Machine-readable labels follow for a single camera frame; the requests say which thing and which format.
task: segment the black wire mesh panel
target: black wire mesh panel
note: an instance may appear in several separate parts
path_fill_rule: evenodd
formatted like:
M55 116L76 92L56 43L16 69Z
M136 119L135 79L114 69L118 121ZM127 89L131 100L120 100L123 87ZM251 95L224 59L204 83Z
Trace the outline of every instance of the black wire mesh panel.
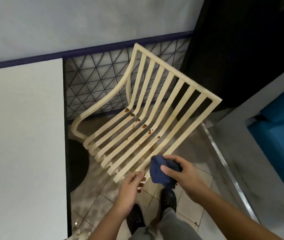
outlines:
M179 39L146 45L145 48L159 56L168 64L179 69L188 48L189 41L190 38ZM128 66L132 50L133 48L126 48L87 56L79 56L66 60L65 71L68 119L76 118L116 86ZM156 71L157 68L153 71L153 79ZM132 87L134 86L136 74L137 66L131 75ZM158 85L154 100L157 98L166 76L167 74L163 74L163 79ZM145 98L148 97L151 86L152 79L145 94ZM126 99L125 87L123 87L111 101L102 106L94 114L122 109L127 105L128 101Z

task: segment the rag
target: rag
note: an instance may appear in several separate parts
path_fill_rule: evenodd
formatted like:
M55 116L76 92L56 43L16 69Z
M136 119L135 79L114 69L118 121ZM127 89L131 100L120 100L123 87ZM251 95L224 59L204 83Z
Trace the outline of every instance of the rag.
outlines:
M167 189L175 189L177 181L162 172L161 165L165 165L170 169L173 169L178 172L182 171L182 167L175 161L165 159L162 155L156 155L151 157L150 176L152 182L156 184L162 184L163 187Z

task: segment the black shoe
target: black shoe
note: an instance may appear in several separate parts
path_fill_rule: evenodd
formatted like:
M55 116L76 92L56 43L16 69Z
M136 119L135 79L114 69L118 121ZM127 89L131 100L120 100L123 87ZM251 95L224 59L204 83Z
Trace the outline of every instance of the black shoe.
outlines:
M128 228L130 230L131 235L133 235L133 233L135 233L135 231L139 227L145 227L143 214L138 204L134 204L130 214L126 218L126 222L128 224Z
M164 188L162 189L160 196L160 220L162 219L164 210L169 207L171 207L174 212L177 211L177 198L173 190Z

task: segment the wooden chair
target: wooden chair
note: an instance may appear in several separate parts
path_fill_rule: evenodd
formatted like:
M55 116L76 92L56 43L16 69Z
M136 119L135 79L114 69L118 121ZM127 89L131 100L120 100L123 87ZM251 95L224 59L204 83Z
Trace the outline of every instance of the wooden chair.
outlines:
M138 71L132 92L131 73L136 64L138 64ZM147 96L145 106L141 111L141 105L144 102L147 88L148 86L150 87L149 82L152 80L151 77L153 76L155 66L158 67L158 69L156 74L154 73L155 78L153 84ZM156 89L158 88L158 84L160 80L163 79L164 70L167 70L168 75L164 78L165 81L163 87L156 98L152 110L149 110ZM143 79L142 75L145 76L144 81L141 84L142 88L140 88L141 79ZM187 83L189 87L177 104L176 108L169 116L167 116L168 119L165 121L165 114L168 112L173 100L184 83ZM90 136L86 136L77 131L77 127L80 122L107 103L116 93L119 92L124 84L126 84L128 106ZM165 102L164 107L160 111L160 104L170 85L173 86L173 90ZM177 114L181 111L182 107L186 104L187 100L191 97L195 90L199 91L200 95L182 116L180 121L178 121L171 129L172 122L175 120ZM101 162L101 166L103 168L109 167L107 171L108 174L112 175L113 173L116 173L116 176L114 177L115 182L122 179L130 170L146 170L146 179L148 180L150 173L149 170L147 170L147 167L150 163L151 157L160 153L160 151L163 152L164 146L166 146L173 136L177 134L178 130L186 123L188 118L206 98L209 98L212 101L211 104L173 142L173 144L165 151L166 154L171 154L204 120L204 118L212 112L212 110L221 102L221 99L179 72L177 69L173 68L171 65L161 60L156 55L149 52L147 49L143 48L141 45L135 44L132 52L132 58L121 80L104 98L92 105L92 107L87 109L74 120L71 126L71 131L75 136L84 140L83 146L92 156L95 157L96 161ZM153 123L156 113L159 113L159 116ZM144 161L140 161L143 155L150 149L152 152L144 158Z

